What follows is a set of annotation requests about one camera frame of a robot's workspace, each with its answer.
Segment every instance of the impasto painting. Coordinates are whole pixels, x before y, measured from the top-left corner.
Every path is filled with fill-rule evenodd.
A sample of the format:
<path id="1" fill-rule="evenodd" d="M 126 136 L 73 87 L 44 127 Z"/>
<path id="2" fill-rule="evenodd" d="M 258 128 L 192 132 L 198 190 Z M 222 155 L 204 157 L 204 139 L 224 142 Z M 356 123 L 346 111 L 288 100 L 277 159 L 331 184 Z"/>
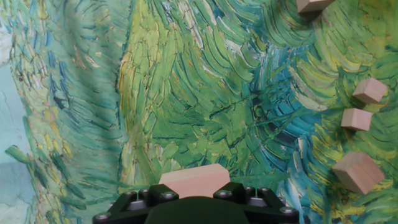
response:
<path id="1" fill-rule="evenodd" d="M 300 223 L 398 223 L 398 1 L 0 1 L 0 223 L 91 223 L 163 173 L 219 163 Z M 379 104 L 352 97 L 387 85 Z M 373 114 L 369 131 L 340 125 Z M 331 171 L 369 154 L 367 195 Z"/>

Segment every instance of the textured paint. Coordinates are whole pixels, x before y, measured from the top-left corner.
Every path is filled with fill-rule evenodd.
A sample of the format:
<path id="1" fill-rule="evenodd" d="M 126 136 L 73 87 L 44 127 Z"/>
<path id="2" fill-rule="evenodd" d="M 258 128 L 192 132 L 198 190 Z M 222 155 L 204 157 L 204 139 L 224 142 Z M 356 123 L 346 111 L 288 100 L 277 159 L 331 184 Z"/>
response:
<path id="1" fill-rule="evenodd" d="M 294 0 L 4 0 L 27 111 L 30 220 L 89 223 L 117 194 L 220 163 L 266 186 L 301 223 L 397 223 L 398 2 L 337 1 L 313 21 Z M 388 85 L 380 105 L 351 97 Z M 341 129 L 345 108 L 374 114 Z M 386 174 L 370 194 L 331 172 L 348 151 Z"/>

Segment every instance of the blue paint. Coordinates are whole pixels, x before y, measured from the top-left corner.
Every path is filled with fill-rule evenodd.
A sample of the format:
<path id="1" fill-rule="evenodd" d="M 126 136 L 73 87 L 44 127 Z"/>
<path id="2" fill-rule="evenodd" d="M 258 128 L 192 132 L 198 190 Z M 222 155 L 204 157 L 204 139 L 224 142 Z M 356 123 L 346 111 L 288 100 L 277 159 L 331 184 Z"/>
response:
<path id="1" fill-rule="evenodd" d="M 0 203 L 13 206 L 20 198 L 31 202 L 34 191 L 25 164 L 5 154 L 5 150 L 16 145 L 28 153 L 29 142 L 25 135 L 22 117 L 26 115 L 18 95 L 10 66 L 0 66 Z"/>

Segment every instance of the painted wall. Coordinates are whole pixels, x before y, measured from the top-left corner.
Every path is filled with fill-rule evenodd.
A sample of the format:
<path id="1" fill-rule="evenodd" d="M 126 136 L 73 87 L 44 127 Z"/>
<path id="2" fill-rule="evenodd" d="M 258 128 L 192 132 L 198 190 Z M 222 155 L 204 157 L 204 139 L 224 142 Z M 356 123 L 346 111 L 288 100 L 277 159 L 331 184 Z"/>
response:
<path id="1" fill-rule="evenodd" d="M 285 197 L 301 223 L 398 222 L 395 0 L 337 0 L 311 20 L 294 0 L 0 6 L 16 86 L 1 91 L 25 108 L 0 101 L 15 116 L 0 152 L 25 173 L 18 181 L 31 178 L 31 193 L 14 197 L 30 204 L 17 209 L 26 223 L 90 223 L 121 192 L 216 162 L 233 181 Z M 351 97 L 369 77 L 389 87 L 379 105 Z M 340 127 L 353 107 L 374 113 L 369 132 Z M 330 171 L 349 151 L 386 174 L 366 196 Z"/>
<path id="2" fill-rule="evenodd" d="M 30 152 L 22 122 L 25 109 L 8 64 L 11 37 L 0 28 L 0 223 L 24 223 L 34 196 L 30 175 L 24 164 L 5 153 L 12 145 Z"/>

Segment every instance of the wooden block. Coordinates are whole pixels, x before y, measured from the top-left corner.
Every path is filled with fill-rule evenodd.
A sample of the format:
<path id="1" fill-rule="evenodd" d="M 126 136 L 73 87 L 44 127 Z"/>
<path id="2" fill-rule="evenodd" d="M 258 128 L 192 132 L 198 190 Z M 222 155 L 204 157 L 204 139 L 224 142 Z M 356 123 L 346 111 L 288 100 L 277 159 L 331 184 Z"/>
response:
<path id="1" fill-rule="evenodd" d="M 335 0 L 297 0 L 297 10 L 302 12 L 314 12 L 326 9 Z"/>
<path id="2" fill-rule="evenodd" d="M 387 91 L 387 86 L 374 78 L 362 80 L 353 96 L 366 104 L 379 103 Z"/>
<path id="3" fill-rule="evenodd" d="M 371 127 L 372 113 L 364 110 L 352 108 L 345 109 L 341 127 L 356 130 L 369 131 Z"/>
<path id="4" fill-rule="evenodd" d="M 229 182 L 228 170 L 219 164 L 212 164 L 163 174 L 159 183 L 178 193 L 180 198 L 185 198 L 213 197 L 217 190 Z"/>
<path id="5" fill-rule="evenodd" d="M 369 193 L 385 175 L 372 160 L 362 152 L 349 152 L 332 168 L 347 189 L 359 194 Z"/>

